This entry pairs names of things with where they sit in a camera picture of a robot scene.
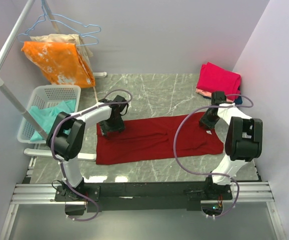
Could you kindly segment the aluminium frame rail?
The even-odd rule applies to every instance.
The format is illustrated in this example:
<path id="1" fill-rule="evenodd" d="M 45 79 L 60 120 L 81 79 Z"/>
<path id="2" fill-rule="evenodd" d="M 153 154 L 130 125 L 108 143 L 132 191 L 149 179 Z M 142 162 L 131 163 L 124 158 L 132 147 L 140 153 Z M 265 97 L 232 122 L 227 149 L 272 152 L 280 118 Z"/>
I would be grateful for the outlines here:
<path id="1" fill-rule="evenodd" d="M 240 182 L 238 201 L 243 203 L 265 202 L 278 240 L 285 240 L 286 234 L 268 182 Z M 7 217 L 5 218 L 0 240 L 8 240 L 13 228 L 19 205 L 55 204 L 56 190 L 49 184 L 17 184 L 14 188 Z"/>

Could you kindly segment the folded salmon t shirt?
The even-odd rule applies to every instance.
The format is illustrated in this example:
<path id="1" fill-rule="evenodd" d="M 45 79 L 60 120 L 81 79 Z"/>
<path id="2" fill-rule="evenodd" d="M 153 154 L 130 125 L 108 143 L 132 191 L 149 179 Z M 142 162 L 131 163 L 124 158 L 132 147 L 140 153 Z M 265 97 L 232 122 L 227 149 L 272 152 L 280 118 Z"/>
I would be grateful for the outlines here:
<path id="1" fill-rule="evenodd" d="M 205 90 L 202 90 L 202 89 L 199 89 L 199 88 L 197 88 L 197 89 L 195 90 L 195 92 L 196 92 L 197 94 L 203 96 L 204 98 L 210 99 L 210 98 L 212 97 L 212 93 L 211 93 L 211 92 L 205 91 Z"/>

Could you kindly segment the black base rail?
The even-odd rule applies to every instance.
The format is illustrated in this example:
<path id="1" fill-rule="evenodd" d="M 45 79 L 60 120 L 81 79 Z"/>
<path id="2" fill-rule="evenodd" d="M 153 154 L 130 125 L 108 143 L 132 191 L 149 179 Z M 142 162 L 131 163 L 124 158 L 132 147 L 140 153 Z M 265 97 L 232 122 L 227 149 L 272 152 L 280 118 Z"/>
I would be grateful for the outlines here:
<path id="1" fill-rule="evenodd" d="M 203 201 L 232 200 L 231 187 L 206 181 L 85 183 L 76 192 L 61 183 L 54 200 L 72 216 L 84 212 L 177 210 L 201 211 Z"/>

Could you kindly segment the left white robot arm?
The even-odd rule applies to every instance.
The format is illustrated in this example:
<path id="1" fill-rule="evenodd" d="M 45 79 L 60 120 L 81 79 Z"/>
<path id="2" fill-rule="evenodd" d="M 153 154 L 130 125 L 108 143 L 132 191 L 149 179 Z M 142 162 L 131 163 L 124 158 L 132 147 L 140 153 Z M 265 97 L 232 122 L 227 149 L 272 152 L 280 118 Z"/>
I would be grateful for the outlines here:
<path id="1" fill-rule="evenodd" d="M 129 101 L 117 95 L 113 100 L 101 99 L 97 104 L 79 112 L 60 112 L 49 131 L 46 144 L 51 154 L 58 161 L 63 182 L 69 186 L 66 194 L 71 200 L 79 201 L 85 194 L 81 184 L 84 178 L 78 165 L 78 154 L 84 141 L 85 131 L 95 125 L 100 126 L 100 133 L 122 132 L 125 125 L 122 112 L 127 112 Z"/>

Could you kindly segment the teal t shirt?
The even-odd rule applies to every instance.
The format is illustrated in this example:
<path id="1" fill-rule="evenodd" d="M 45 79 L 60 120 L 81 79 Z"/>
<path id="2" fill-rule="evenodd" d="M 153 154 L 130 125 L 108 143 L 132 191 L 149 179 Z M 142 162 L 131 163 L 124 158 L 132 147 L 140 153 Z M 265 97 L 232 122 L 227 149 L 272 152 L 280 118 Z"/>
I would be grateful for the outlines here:
<path id="1" fill-rule="evenodd" d="M 39 109 L 37 106 L 32 106 L 29 113 L 42 127 L 42 129 L 49 134 L 57 115 L 61 112 L 65 112 L 67 114 L 73 113 L 75 111 L 76 102 L 76 99 L 61 101 L 55 106 L 42 109 Z"/>

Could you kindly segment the white clothes rack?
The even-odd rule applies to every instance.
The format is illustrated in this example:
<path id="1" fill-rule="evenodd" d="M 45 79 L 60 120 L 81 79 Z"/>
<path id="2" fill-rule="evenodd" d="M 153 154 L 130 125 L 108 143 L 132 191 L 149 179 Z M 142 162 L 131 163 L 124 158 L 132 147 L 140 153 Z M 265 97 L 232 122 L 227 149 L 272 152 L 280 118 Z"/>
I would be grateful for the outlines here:
<path id="1" fill-rule="evenodd" d="M 94 0 L 50 0 L 51 10 L 84 24 L 102 26 L 100 11 Z M 0 50 L 11 33 L 24 0 L 0 0 Z M 27 104 L 35 87 L 45 80 L 40 71 L 21 52 L 22 44 L 15 40 L 2 64 L 0 77 L 24 105 Z M 0 164 L 26 165 L 29 160 L 23 153 L 25 144 L 18 142 L 17 133 L 22 121 L 21 114 L 0 92 Z"/>

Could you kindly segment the beige cloth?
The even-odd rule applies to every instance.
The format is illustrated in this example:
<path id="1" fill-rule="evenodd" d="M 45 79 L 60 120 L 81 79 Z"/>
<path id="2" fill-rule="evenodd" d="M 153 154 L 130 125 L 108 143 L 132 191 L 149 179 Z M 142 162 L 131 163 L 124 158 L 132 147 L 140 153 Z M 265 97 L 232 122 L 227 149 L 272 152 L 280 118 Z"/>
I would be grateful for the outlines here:
<path id="1" fill-rule="evenodd" d="M 79 54 L 83 56 L 88 66 L 92 71 L 92 66 L 90 63 L 90 58 L 93 56 L 93 53 L 89 50 L 89 48 L 85 45 L 83 38 L 77 34 L 49 34 L 43 36 L 32 36 L 29 42 L 55 42 L 55 43 L 72 43 L 75 44 L 76 49 Z M 97 92 L 95 86 L 92 87 L 95 95 L 95 99 L 98 99 Z"/>

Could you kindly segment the folded navy t shirt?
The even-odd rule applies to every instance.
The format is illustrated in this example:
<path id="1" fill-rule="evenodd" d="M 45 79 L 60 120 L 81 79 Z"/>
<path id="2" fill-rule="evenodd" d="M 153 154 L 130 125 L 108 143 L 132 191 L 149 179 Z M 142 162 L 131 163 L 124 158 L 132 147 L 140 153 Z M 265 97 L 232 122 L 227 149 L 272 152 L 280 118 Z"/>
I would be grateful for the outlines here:
<path id="1" fill-rule="evenodd" d="M 236 99 L 234 100 L 234 103 L 235 103 L 236 105 L 242 105 L 242 104 L 243 104 L 243 99 L 242 99 L 242 97 L 240 96 L 241 91 L 240 91 L 239 89 L 237 90 L 237 94 L 238 94 L 238 96 L 236 96 Z"/>

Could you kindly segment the dark red t shirt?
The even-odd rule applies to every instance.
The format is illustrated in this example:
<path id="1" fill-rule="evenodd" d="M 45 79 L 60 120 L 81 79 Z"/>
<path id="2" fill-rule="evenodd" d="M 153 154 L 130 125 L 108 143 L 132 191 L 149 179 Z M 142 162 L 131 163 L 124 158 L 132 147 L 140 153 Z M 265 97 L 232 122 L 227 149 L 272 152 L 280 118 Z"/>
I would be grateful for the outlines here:
<path id="1" fill-rule="evenodd" d="M 215 130 L 200 127 L 203 112 L 185 115 L 126 120 L 122 132 L 107 136 L 97 129 L 96 164 L 115 165 L 178 157 L 219 155 L 224 144 Z"/>

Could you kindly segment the orange patterned cloth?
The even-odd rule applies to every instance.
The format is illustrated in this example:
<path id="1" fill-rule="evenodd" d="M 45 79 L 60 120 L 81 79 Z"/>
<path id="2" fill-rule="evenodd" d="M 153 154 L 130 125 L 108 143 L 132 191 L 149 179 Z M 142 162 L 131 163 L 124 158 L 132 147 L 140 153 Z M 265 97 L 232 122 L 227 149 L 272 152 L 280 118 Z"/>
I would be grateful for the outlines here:
<path id="1" fill-rule="evenodd" d="M 21 51 L 53 85 L 96 85 L 92 70 L 73 43 L 25 41 Z"/>

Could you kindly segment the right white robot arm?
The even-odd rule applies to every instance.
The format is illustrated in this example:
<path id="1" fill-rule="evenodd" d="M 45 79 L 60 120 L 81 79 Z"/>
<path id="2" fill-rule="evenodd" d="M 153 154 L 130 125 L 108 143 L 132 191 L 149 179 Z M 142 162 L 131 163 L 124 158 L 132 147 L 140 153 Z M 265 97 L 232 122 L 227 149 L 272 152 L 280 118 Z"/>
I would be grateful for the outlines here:
<path id="1" fill-rule="evenodd" d="M 259 158 L 263 146 L 263 121 L 244 114 L 234 103 L 227 101 L 223 91 L 216 91 L 211 94 L 211 107 L 201 117 L 199 125 L 212 130 L 220 119 L 227 123 L 228 132 L 225 155 L 212 171 L 212 182 L 204 187 L 204 195 L 211 200 L 222 193 L 221 186 L 230 184 L 240 168 Z"/>

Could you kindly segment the folded pink t shirt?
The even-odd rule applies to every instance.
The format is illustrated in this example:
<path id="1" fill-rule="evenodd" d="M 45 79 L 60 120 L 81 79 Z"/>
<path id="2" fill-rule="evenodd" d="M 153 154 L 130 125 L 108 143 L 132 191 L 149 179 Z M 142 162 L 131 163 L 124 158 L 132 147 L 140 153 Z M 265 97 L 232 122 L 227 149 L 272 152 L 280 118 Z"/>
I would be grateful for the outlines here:
<path id="1" fill-rule="evenodd" d="M 211 62 L 203 64 L 200 69 L 196 89 L 210 93 L 221 91 L 225 95 L 237 94 L 242 77 L 235 72 L 225 70 Z"/>

